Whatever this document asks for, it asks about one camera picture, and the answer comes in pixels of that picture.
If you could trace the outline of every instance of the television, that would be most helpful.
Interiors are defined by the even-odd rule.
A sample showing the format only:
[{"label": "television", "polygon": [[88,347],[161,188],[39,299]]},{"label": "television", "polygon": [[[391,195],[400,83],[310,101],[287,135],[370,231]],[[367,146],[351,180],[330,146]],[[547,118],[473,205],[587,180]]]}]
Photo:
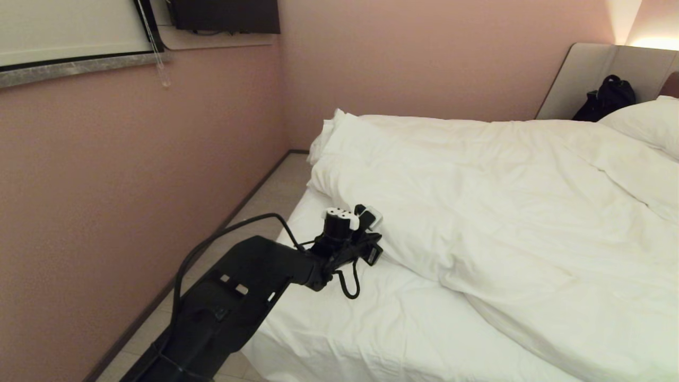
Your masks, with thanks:
[{"label": "television", "polygon": [[278,0],[168,0],[167,3],[177,29],[280,34]]}]

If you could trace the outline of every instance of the headboard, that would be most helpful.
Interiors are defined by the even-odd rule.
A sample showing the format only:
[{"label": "headboard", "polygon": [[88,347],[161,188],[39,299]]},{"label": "headboard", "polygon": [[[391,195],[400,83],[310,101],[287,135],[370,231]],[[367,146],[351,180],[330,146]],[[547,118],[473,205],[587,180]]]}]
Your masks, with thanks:
[{"label": "headboard", "polygon": [[663,85],[663,88],[660,89],[660,95],[668,95],[679,98],[679,71],[675,71],[669,75],[667,81],[665,81],[665,84]]},{"label": "headboard", "polygon": [[656,99],[679,71],[679,52],[610,44],[574,44],[536,119],[569,120],[610,74],[629,81],[637,102]]}]

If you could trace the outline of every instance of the black cable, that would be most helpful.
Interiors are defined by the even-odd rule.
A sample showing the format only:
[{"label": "black cable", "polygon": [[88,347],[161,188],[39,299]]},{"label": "black cable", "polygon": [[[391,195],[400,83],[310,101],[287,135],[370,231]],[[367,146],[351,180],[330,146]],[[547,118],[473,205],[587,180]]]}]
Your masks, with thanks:
[{"label": "black cable", "polygon": [[175,292],[174,296],[172,299],[172,319],[170,321],[170,327],[168,331],[168,336],[165,338],[165,342],[163,345],[158,349],[158,347],[155,344],[155,341],[153,342],[153,348],[156,350],[155,357],[144,367],[142,372],[140,372],[136,378],[134,378],[133,382],[137,382],[146,372],[151,368],[153,364],[155,364],[155,361],[159,357],[164,357],[163,359],[167,359],[171,362],[174,362],[170,360],[169,358],[165,357],[163,355],[163,351],[167,347],[167,345],[170,343],[170,339],[172,338],[172,332],[175,330],[175,326],[177,325],[177,317],[179,316],[179,305],[181,303],[181,281],[184,278],[184,274],[186,273],[187,268],[189,267],[189,264],[191,264],[191,261],[193,258],[196,256],[196,254],[200,253],[203,249],[206,249],[210,244],[212,244],[215,240],[219,239],[220,237],[226,235],[229,232],[235,231],[243,226],[246,226],[248,224],[252,224],[254,222],[258,222],[259,220],[264,220],[268,218],[276,218],[278,221],[283,225],[283,228],[285,229],[285,232],[287,232],[288,236],[290,236],[290,240],[292,240],[295,248],[297,248],[299,251],[306,252],[306,249],[302,247],[300,244],[297,243],[297,240],[295,239],[295,235],[293,235],[293,232],[290,230],[290,227],[288,227],[288,224],[285,222],[285,219],[281,215],[278,215],[277,213],[265,213],[263,215],[255,216],[253,218],[243,220],[240,223],[236,223],[233,226],[229,226],[227,228],[224,228],[222,230],[219,230],[209,236],[207,239],[203,240],[200,244],[195,246],[188,255],[184,258],[184,261],[182,261],[181,266],[179,266],[179,270],[177,271],[177,274],[175,275]]},{"label": "black cable", "polygon": [[180,364],[178,364],[175,361],[173,361],[172,359],[170,359],[167,355],[164,355],[163,353],[161,353],[160,350],[156,347],[155,342],[152,345],[153,345],[153,350],[155,350],[155,352],[156,352],[156,357],[160,357],[161,360],[165,360],[165,361],[171,363],[180,372],[188,375],[189,377],[191,377],[193,379],[199,379],[201,381],[207,381],[207,382],[215,382],[215,380],[213,378],[205,377],[203,375],[200,375],[198,373],[192,372],[188,369],[181,367]]},{"label": "black cable", "polygon": [[356,282],[356,293],[351,294],[349,291],[346,289],[346,282],[344,281],[344,274],[342,271],[334,271],[333,275],[339,275],[339,283],[342,285],[342,292],[344,292],[344,296],[350,300],[355,300],[356,297],[359,296],[359,293],[361,293],[361,285],[359,284],[359,274],[356,272],[356,263],[359,261],[359,258],[354,259],[354,281]]}]

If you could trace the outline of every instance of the white pillow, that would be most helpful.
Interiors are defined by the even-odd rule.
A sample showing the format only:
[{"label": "white pillow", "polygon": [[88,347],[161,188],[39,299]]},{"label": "white pillow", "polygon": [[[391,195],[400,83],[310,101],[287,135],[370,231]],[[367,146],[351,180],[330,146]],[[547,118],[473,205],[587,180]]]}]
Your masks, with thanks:
[{"label": "white pillow", "polygon": [[599,123],[679,160],[679,99],[659,97],[627,106],[603,117]]}]

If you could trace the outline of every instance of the baseboard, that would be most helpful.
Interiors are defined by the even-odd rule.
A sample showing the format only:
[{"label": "baseboard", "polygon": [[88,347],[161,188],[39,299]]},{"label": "baseboard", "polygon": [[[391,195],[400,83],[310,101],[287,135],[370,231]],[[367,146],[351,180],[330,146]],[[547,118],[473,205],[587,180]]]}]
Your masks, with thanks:
[{"label": "baseboard", "polygon": [[[257,193],[257,191],[264,185],[264,183],[271,177],[271,175],[278,169],[281,163],[285,160],[285,158],[288,157],[290,154],[309,154],[308,150],[289,150],[283,157],[278,160],[278,162],[269,170],[266,175],[255,185],[255,187],[248,192],[248,194],[243,198],[243,200],[238,203],[236,208],[224,219],[224,221],[215,229],[215,232],[218,230],[221,230],[222,228],[226,227],[235,217],[238,215],[238,212],[240,212],[243,207],[252,199],[252,197]],[[200,252],[191,262],[191,265],[193,265],[200,256],[203,255],[205,251],[203,250]],[[96,365],[96,367],[90,372],[90,374],[84,379],[85,382],[96,382],[96,380],[101,376],[101,374],[106,370],[106,367],[113,361],[113,359],[118,355],[118,353],[123,349],[125,344],[134,336],[134,333],[136,333],[137,330],[141,327],[144,322],[149,318],[151,313],[153,313],[158,306],[163,302],[165,299],[165,296],[170,293],[172,290],[173,285],[175,284],[174,278],[172,278],[167,285],[165,285],[165,288],[151,301],[151,304],[149,304],[144,311],[132,322],[132,324],[125,330],[123,335],[120,336],[120,338],[113,344],[113,346],[108,350],[108,352],[104,355],[104,357],[101,359],[101,361]]]}]

